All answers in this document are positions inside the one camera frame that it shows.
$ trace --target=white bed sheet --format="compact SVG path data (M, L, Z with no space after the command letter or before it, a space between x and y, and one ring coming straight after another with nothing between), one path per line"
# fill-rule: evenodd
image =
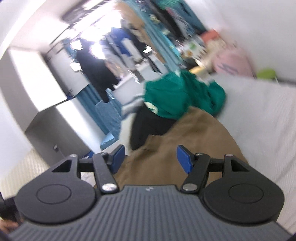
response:
M246 77L213 75L225 90L217 119L249 164L284 192L278 223L296 232L296 87Z

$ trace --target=metal screw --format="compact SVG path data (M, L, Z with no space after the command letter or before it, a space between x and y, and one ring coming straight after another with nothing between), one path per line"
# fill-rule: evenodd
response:
M197 189L197 185L193 183L186 183L183 185L183 189L185 191L195 191Z
M117 188L117 185L114 183L106 183L102 186L102 189L106 192L112 192Z

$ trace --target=pink pillow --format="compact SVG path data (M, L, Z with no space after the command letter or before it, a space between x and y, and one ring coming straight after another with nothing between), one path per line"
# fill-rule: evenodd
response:
M213 66L219 74L254 77L245 51L234 46L228 46L219 52L213 59Z

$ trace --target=green sweater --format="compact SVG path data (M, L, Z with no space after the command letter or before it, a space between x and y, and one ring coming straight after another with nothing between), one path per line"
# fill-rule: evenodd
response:
M215 81L209 86L187 70L180 77L170 72L157 81L146 83L144 101L160 117L179 119L189 106L198 107L212 116L218 114L225 101L225 92Z

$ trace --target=finger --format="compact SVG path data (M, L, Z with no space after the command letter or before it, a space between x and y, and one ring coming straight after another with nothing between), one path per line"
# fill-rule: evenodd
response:
M7 228L3 227L3 226L0 226L0 230L2 232L4 232L5 234L9 234L9 230Z
M18 224L16 222L13 222L13 221L10 221L10 220L5 220L3 222L3 226L5 228L11 229L11 228L17 228L18 227Z

